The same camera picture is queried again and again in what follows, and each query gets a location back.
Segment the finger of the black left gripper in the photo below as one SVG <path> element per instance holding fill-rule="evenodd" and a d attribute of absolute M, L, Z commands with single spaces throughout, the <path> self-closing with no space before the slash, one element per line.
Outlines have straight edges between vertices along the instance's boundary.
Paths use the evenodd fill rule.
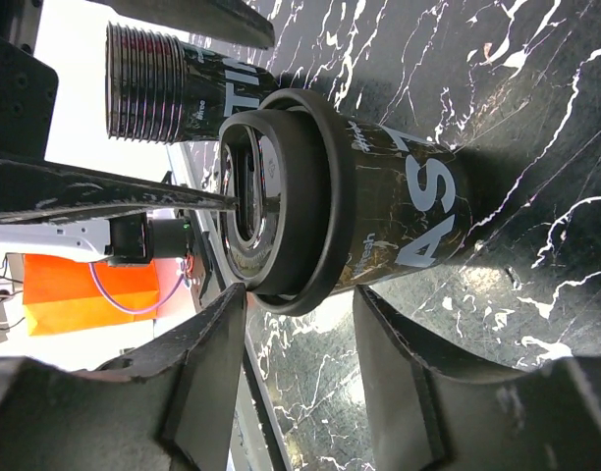
<path fill-rule="evenodd" d="M 120 16 L 257 49 L 275 46 L 274 26 L 239 0 L 96 0 Z"/>

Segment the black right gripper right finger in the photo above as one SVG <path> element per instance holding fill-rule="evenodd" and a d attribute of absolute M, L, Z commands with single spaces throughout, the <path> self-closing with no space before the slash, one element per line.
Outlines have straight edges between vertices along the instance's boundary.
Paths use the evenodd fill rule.
<path fill-rule="evenodd" d="M 355 289 L 358 362 L 380 470 L 601 470 L 601 356 L 531 371 L 472 354 Z"/>

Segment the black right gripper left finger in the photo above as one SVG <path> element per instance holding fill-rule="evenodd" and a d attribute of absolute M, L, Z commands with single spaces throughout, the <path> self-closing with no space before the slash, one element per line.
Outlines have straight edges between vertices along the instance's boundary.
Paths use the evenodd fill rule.
<path fill-rule="evenodd" d="M 0 357 L 0 470 L 223 470 L 246 290 L 95 371 Z"/>

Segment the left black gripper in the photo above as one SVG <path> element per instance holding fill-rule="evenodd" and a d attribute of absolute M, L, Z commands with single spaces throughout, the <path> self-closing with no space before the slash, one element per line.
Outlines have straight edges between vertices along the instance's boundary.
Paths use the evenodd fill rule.
<path fill-rule="evenodd" d="M 42 160 L 58 89 L 34 57 L 41 1 L 0 1 L 0 224 L 63 223 L 153 209 L 234 211 L 239 199 Z"/>

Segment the black cup stack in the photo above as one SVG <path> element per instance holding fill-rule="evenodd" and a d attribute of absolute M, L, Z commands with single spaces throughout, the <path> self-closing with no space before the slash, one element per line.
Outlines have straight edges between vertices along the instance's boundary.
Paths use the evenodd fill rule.
<path fill-rule="evenodd" d="M 216 140 L 228 117 L 279 88 L 263 68 L 119 24 L 106 28 L 105 69 L 106 132 L 138 142 Z"/>

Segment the black plastic cup lid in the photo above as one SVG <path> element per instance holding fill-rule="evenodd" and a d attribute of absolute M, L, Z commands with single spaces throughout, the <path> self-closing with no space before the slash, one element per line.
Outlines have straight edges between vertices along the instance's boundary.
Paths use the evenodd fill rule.
<path fill-rule="evenodd" d="M 218 217 L 224 274 L 264 309 L 298 317 L 332 291 L 348 260 L 355 164 L 343 124 L 321 94 L 271 93 L 220 130 L 221 190 L 238 208 Z"/>

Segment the single black paper cup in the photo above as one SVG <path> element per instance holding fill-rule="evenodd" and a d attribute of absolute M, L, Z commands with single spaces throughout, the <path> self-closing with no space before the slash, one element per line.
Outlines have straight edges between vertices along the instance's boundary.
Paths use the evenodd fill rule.
<path fill-rule="evenodd" d="M 451 150 L 342 116 L 354 187 L 329 211 L 349 225 L 335 238 L 344 265 L 332 291 L 433 268 L 462 246 L 472 223 L 464 165 Z"/>

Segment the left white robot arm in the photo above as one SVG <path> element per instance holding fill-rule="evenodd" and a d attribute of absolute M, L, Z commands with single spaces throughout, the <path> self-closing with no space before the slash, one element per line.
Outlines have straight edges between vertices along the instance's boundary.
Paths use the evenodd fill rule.
<path fill-rule="evenodd" d="M 109 25 L 105 126 L 145 143 L 215 140 L 232 114 L 256 109 L 278 84 L 265 69 L 185 43 L 176 30 L 267 49 L 272 24 L 242 1 L 114 1 L 149 29 Z M 191 249 L 178 220 L 156 209 L 236 209 L 232 196 L 52 163 L 45 151 L 58 89 L 36 59 L 43 5 L 0 1 L 0 250 L 77 262 L 145 265 Z"/>

